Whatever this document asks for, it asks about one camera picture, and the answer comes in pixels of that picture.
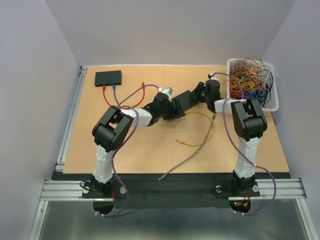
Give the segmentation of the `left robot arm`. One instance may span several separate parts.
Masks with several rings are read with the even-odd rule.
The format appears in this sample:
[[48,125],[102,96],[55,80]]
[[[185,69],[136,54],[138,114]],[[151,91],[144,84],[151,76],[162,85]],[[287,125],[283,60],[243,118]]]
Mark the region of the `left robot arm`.
[[90,190],[100,197],[111,193],[113,160],[115,153],[125,143],[131,127],[150,127],[159,119],[172,120],[185,116],[187,107],[179,97],[171,98],[159,92],[153,101],[142,108],[122,109],[110,106],[92,130],[96,145],[95,170],[90,179]]

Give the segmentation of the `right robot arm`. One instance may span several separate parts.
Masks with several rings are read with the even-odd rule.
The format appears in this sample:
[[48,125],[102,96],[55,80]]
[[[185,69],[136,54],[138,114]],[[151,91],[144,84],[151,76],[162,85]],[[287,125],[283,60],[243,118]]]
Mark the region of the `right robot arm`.
[[[242,195],[255,185],[257,148],[268,126],[258,99],[222,99],[220,83],[216,79],[199,82],[191,92],[191,97],[199,103],[205,103],[211,112],[222,114],[227,136],[238,152],[230,189],[233,194]],[[232,116],[233,127],[238,136],[238,145],[231,138],[226,114]]]

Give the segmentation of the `black network switch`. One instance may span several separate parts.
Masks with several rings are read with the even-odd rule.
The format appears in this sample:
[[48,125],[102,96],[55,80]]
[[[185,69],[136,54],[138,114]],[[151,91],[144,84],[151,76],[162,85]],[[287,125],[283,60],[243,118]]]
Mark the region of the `black network switch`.
[[100,71],[95,73],[94,85],[95,87],[113,86],[122,84],[122,71]]
[[184,112],[199,104],[193,101],[190,90],[187,90],[173,98],[178,98],[179,104]]

